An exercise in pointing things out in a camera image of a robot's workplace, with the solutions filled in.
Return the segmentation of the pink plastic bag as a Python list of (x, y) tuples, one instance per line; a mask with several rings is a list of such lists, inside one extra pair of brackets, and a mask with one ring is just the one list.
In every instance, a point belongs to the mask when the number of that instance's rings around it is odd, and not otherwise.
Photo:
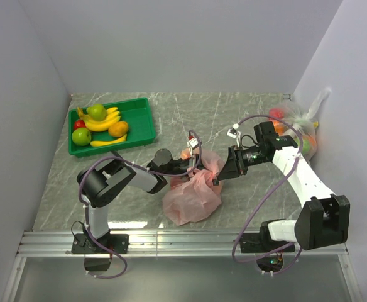
[(202, 151), (201, 161), (205, 168), (196, 169), (187, 180), (171, 178), (170, 189), (162, 199), (165, 216), (177, 226), (205, 220), (222, 203), (223, 183), (215, 186), (212, 180), (224, 161), (211, 150)]

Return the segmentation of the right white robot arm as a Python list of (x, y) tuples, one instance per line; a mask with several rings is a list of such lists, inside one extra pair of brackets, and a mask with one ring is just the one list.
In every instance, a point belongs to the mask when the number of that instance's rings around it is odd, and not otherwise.
[(266, 251), (281, 243), (297, 243), (304, 250), (346, 242), (350, 203), (336, 195), (315, 174), (301, 154), (301, 147), (290, 136), (280, 136), (273, 122), (254, 127), (256, 144), (232, 146), (224, 167), (214, 183), (245, 175), (248, 168), (271, 162), (282, 172), (299, 199), (301, 212), (296, 220), (266, 221), (260, 228), (259, 243)]

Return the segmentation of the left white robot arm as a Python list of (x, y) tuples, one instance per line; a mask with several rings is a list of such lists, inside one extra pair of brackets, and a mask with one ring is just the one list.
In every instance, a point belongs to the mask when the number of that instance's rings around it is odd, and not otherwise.
[(130, 163), (116, 152), (93, 169), (81, 171), (77, 176), (79, 199), (84, 205), (85, 222), (83, 241), (79, 246), (101, 253), (111, 248), (108, 225), (109, 204), (127, 186), (137, 187), (155, 194), (167, 185), (167, 176), (187, 176), (193, 168), (203, 169), (199, 155), (187, 159), (174, 159), (169, 150), (158, 150), (146, 167)]

